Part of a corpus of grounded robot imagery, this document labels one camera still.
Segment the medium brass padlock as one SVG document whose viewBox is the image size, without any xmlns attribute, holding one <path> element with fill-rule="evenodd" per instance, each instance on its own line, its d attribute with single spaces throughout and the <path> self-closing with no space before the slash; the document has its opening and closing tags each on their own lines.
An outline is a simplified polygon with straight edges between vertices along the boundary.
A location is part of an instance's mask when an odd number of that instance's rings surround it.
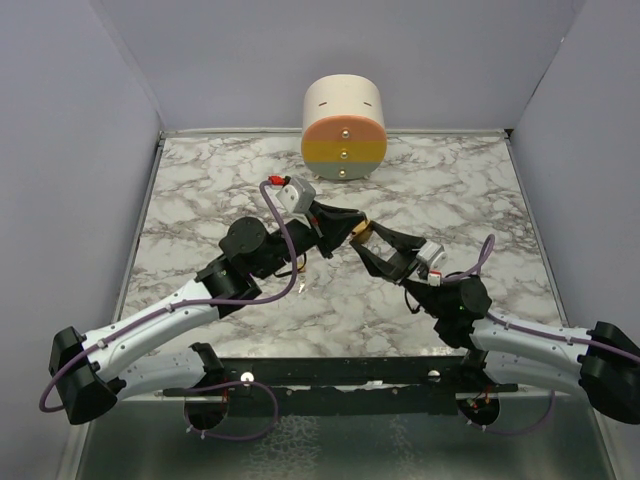
<svg viewBox="0 0 640 480">
<path fill-rule="evenodd" d="M 369 220 L 361 222 L 352 230 L 351 242 L 366 247 L 376 255 L 382 253 L 382 239 L 374 231 Z"/>
</svg>

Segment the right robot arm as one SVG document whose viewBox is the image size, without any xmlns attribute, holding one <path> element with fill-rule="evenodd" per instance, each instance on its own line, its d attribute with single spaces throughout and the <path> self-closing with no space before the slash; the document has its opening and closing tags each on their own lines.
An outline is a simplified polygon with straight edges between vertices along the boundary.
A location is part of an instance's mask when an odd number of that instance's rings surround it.
<svg viewBox="0 0 640 480">
<path fill-rule="evenodd" d="M 434 319 L 447 346 L 467 350 L 459 367 L 467 389 L 517 384 L 573 394 L 610 419 L 638 424 L 639 348 L 619 327 L 549 327 L 492 311 L 481 270 L 494 235 L 472 267 L 448 275 L 442 245 L 373 221 L 358 225 L 350 244 L 371 276 L 400 286 Z"/>
</svg>

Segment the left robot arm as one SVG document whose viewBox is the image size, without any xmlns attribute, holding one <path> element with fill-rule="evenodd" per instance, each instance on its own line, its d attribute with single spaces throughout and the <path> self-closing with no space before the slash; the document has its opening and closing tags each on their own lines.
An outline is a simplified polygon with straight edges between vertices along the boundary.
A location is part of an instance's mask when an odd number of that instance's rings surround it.
<svg viewBox="0 0 640 480">
<path fill-rule="evenodd" d="M 156 360 L 149 353 L 246 306 L 280 300 L 292 290 L 291 284 L 264 297 L 257 282 L 285 266 L 295 268 L 311 249 L 330 258 L 366 216 L 313 201 L 289 222 L 274 218 L 278 228 L 273 232 L 255 217 L 234 221 L 219 243 L 220 255 L 156 304 L 86 333 L 67 327 L 55 334 L 48 367 L 51 382 L 45 391 L 57 392 L 57 408 L 70 424 L 88 423 L 119 401 L 154 390 L 214 392 L 221 371 L 209 345 Z"/>
</svg>

